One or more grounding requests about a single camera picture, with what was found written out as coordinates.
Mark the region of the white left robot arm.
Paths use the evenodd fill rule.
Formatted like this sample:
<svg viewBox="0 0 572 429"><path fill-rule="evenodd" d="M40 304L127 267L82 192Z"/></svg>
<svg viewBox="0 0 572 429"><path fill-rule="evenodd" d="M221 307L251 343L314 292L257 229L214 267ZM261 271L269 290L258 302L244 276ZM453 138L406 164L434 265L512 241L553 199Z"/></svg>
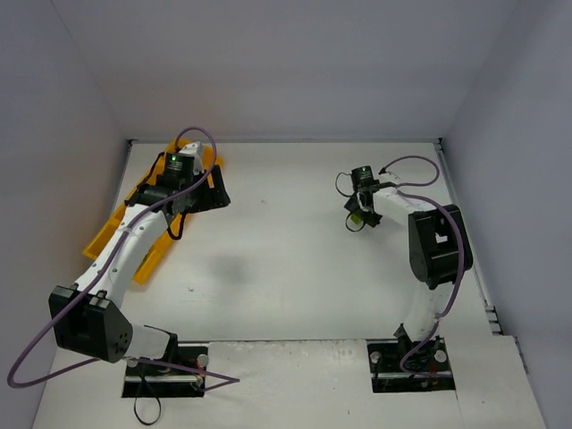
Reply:
<svg viewBox="0 0 572 429"><path fill-rule="evenodd" d="M203 148L189 143L164 155L154 183L137 187L111 239L89 269L69 287L57 286L48 305L61 349L115 363L121 359L168 358L177 336L132 324L122 313L135 273L162 238L175 237L189 214L229 205L219 166L203 165Z"/></svg>

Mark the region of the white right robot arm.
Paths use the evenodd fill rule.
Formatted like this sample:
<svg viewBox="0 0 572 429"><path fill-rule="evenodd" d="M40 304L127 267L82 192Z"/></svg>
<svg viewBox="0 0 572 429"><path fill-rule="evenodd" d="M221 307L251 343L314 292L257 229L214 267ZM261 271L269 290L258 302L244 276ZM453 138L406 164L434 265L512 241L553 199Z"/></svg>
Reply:
<svg viewBox="0 0 572 429"><path fill-rule="evenodd" d="M407 229L409 266L419 287L396 336L413 343L433 340L473 266L460 209L408 194L395 179L375 178L369 166L353 169L349 177L352 192L345 208L352 222L375 228L388 218Z"/></svg>

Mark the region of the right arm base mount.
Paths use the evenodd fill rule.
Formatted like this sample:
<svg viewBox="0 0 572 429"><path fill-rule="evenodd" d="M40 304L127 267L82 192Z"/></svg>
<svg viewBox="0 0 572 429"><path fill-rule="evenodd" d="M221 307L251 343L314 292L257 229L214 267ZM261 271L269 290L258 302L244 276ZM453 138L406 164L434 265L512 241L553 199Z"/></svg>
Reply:
<svg viewBox="0 0 572 429"><path fill-rule="evenodd" d="M382 393L426 393L455 391L445 340L438 337L409 357L401 368L400 362L408 352L397 340L367 341L368 365L372 391Z"/></svg>

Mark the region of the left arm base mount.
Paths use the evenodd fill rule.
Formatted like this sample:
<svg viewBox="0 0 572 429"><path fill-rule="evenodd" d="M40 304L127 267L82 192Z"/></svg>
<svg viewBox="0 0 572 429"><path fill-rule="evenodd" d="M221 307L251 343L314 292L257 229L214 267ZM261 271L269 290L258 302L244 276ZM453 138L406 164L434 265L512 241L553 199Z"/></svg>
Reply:
<svg viewBox="0 0 572 429"><path fill-rule="evenodd" d="M207 343L183 342L173 363L193 369L206 369ZM188 371L137 363L125 369L122 397L124 399L189 399L203 398L206 378Z"/></svg>

